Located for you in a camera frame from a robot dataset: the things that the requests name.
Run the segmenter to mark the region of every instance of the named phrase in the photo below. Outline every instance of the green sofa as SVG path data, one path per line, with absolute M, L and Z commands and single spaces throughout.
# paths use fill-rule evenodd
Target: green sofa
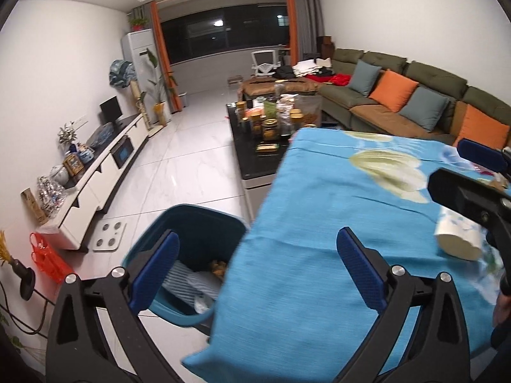
M 389 69 L 417 81 L 420 86 L 448 97 L 449 103 L 434 130 L 427 132 L 415 122 L 346 86 L 322 85 L 318 93 L 323 97 L 323 111 L 338 120 L 347 130 L 433 139 L 451 145 L 461 128 L 459 121 L 463 119 L 466 104 L 476 107 L 503 124 L 511 125 L 509 105 L 481 89 L 468 86 L 466 79 L 435 66 L 416 61 L 408 63 L 404 57 L 385 53 L 336 49 L 332 58 L 332 68 L 335 73 L 352 75 L 359 60 L 381 66 L 382 71 Z

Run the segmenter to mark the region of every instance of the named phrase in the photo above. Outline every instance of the paper towel roll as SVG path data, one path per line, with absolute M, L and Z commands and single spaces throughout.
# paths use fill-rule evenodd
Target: paper towel roll
M 465 260 L 478 260 L 482 255 L 481 226 L 446 207 L 440 210 L 435 237 L 449 255 Z

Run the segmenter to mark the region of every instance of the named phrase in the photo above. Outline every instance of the dark window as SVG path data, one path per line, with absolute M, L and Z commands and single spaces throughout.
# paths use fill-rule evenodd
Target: dark window
M 284 5 L 238 5 L 202 11 L 162 23 L 172 63 L 228 50 L 289 43 Z

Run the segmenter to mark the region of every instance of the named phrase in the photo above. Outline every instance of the curtain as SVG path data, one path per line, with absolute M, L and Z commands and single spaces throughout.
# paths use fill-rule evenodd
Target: curtain
M 323 11 L 319 0 L 287 1 L 291 61 L 294 65 L 303 60 L 305 53 L 317 52 L 316 38 L 324 35 Z
M 158 7 L 155 1 L 134 8 L 128 15 L 128 19 L 146 18 L 148 23 L 144 29 L 152 29 L 154 42 L 156 44 L 156 55 L 158 56 L 158 66 L 165 78 L 165 85 L 171 90 L 165 91 L 172 112 L 181 111 L 183 105 L 181 98 L 178 96 L 177 85 L 172 76 L 172 68 L 170 66 L 169 54 L 163 37 L 162 23 L 158 15 Z

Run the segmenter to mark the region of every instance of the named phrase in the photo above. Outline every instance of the orange pillow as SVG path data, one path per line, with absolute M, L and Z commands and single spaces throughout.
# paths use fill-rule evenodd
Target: orange pillow
M 468 138 L 490 148 L 502 149 L 508 132 L 509 125 L 501 124 L 479 109 L 468 105 L 454 146 L 456 147 L 461 139 Z
M 418 82 L 387 70 L 369 98 L 389 108 L 392 112 L 399 112 L 406 105 L 417 86 Z

